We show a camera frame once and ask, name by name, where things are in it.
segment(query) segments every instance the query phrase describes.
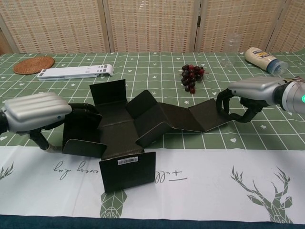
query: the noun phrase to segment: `dark blue fabric edge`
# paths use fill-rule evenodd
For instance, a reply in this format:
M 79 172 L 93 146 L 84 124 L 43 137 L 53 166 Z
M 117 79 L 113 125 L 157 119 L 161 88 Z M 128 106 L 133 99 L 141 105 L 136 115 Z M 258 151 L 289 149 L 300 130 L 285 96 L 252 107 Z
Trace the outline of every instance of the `dark blue fabric edge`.
M 300 229 L 301 224 L 272 222 L 194 221 L 167 219 L 99 219 L 0 215 L 0 229 Z

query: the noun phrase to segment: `bottle cap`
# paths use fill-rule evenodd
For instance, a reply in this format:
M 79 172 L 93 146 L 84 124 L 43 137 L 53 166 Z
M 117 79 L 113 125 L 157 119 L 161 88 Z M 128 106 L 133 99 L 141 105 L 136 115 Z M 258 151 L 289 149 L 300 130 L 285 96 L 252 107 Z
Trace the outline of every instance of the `bottle cap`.
M 278 59 L 271 61 L 267 66 L 267 71 L 273 76 L 280 76 L 284 74 L 288 67 L 288 64 Z

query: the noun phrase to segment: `woven room divider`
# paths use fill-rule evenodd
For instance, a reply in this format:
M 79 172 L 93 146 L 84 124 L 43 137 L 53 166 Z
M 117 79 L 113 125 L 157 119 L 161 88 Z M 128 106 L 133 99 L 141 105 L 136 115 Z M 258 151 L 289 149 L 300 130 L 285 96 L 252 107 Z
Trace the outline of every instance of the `woven room divider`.
M 240 51 L 296 51 L 304 21 L 303 0 L 0 1 L 0 27 L 21 53 L 222 52 L 232 32 Z
M 229 33 L 242 35 L 240 51 L 265 50 L 285 0 L 206 0 L 196 51 L 222 52 Z
M 19 52 L 110 51 L 97 0 L 2 0 L 0 14 Z
M 193 52 L 198 0 L 104 0 L 114 51 Z
M 275 29 L 268 51 L 298 51 L 305 47 L 305 1 L 292 0 Z

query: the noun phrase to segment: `woven rattan coaster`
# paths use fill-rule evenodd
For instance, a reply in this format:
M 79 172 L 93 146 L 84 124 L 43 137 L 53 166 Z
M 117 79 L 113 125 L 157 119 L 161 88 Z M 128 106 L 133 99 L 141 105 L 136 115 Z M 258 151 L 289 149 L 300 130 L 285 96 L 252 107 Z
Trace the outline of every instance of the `woven rattan coaster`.
M 44 68 L 51 68 L 54 62 L 52 57 L 39 56 L 21 61 L 14 66 L 13 70 L 16 74 L 30 75 L 40 73 Z

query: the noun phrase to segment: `clear plastic cup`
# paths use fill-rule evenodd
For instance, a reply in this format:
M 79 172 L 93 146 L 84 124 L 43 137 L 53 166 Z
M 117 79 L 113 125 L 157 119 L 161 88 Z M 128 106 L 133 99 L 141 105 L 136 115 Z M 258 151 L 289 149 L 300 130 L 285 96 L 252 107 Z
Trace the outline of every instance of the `clear plastic cup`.
M 224 50 L 221 58 L 222 67 L 233 67 L 237 62 L 239 46 L 242 36 L 238 33 L 230 33 L 225 38 Z

